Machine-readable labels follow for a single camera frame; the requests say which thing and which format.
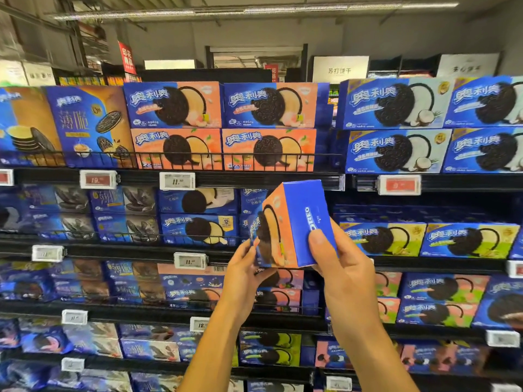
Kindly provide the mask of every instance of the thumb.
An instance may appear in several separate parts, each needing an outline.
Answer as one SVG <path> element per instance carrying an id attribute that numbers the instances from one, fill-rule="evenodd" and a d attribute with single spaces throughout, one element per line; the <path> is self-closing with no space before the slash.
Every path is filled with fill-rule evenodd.
<path id="1" fill-rule="evenodd" d="M 325 279 L 336 278 L 340 275 L 340 272 L 343 272 L 336 250 L 327 240 L 322 230 L 315 229 L 310 232 L 309 248 Z"/>

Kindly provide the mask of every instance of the hand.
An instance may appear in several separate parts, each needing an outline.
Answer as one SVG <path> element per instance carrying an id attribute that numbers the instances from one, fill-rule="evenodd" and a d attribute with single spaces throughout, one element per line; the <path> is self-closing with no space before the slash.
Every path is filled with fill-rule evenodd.
<path id="1" fill-rule="evenodd" d="M 254 263 L 255 258 L 256 247 L 251 246 L 250 240 L 239 246 L 227 265 L 222 296 L 216 308 L 224 308 L 229 316 L 233 316 L 238 328 L 253 309 L 259 285 L 277 271 L 276 268 L 269 268 L 255 275 L 259 268 Z"/>
<path id="2" fill-rule="evenodd" d="M 309 234 L 309 247 L 318 263 L 315 268 L 325 279 L 325 302 L 334 335 L 343 344 L 368 336 L 382 325 L 372 261 L 332 219 L 330 224 L 339 258 L 319 229 Z"/>

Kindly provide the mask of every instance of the person's left hand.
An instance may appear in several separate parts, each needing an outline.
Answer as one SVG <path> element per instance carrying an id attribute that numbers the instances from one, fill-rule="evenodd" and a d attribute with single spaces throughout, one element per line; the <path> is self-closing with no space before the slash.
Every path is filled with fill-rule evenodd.
<path id="1" fill-rule="evenodd" d="M 229 316 L 233 316 L 238 328 L 253 309 L 259 285 L 277 271 L 269 268 L 255 274 L 259 269 L 254 263 L 255 258 L 256 247 L 251 246 L 250 240 L 239 246 L 227 265 L 222 296 L 216 307 L 216 310 L 224 308 Z"/>

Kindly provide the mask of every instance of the forearm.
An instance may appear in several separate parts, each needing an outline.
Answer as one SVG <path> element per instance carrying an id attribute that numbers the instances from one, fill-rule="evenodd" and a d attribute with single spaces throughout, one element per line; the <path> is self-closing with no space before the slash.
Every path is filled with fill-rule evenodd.
<path id="1" fill-rule="evenodd" d="M 362 390 L 419 392 L 381 324 L 366 330 L 360 338 L 340 339 L 338 342 L 347 352 Z"/>
<path id="2" fill-rule="evenodd" d="M 178 392 L 226 392 L 238 333 L 234 317 L 218 303 Z"/>

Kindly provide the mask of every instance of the white price tag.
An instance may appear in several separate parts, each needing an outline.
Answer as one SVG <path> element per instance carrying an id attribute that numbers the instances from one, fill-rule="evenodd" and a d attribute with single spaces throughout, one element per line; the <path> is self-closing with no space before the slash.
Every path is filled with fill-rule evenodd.
<path id="1" fill-rule="evenodd" d="M 487 330 L 487 345 L 497 348 L 519 348 L 521 335 L 511 330 Z"/>
<path id="2" fill-rule="evenodd" d="M 491 384 L 492 392 L 521 392 L 521 387 L 516 384 Z"/>
<path id="3" fill-rule="evenodd" d="M 76 324 L 79 326 L 85 326 L 87 324 L 87 311 L 63 310 L 62 324 Z"/>
<path id="4" fill-rule="evenodd" d="M 381 174 L 376 188 L 379 195 L 421 195 L 422 177 L 420 174 Z"/>
<path id="5" fill-rule="evenodd" d="M 508 260 L 507 274 L 511 278 L 523 278 L 523 261 Z"/>
<path id="6" fill-rule="evenodd" d="M 330 390 L 352 390 L 352 378 L 327 376 L 327 388 Z"/>
<path id="7" fill-rule="evenodd" d="M 118 174 L 115 170 L 81 170 L 80 187 L 85 190 L 116 190 Z"/>
<path id="8" fill-rule="evenodd" d="M 200 318 L 198 316 L 191 316 L 189 330 L 195 332 L 204 332 L 210 320 L 211 318 Z"/>
<path id="9" fill-rule="evenodd" d="M 196 173 L 160 172 L 160 190 L 196 190 Z"/>
<path id="10" fill-rule="evenodd" d="M 174 267 L 188 270 L 205 270 L 207 255 L 204 253 L 174 253 Z"/>
<path id="11" fill-rule="evenodd" d="M 0 169 L 0 186 L 15 185 L 15 177 L 12 169 Z"/>
<path id="12" fill-rule="evenodd" d="M 55 244 L 34 244 L 32 246 L 32 261 L 46 261 L 49 263 L 62 262 L 65 248 Z"/>
<path id="13" fill-rule="evenodd" d="M 81 373 L 85 368 L 85 360 L 77 357 L 65 357 L 62 359 L 63 372 Z"/>

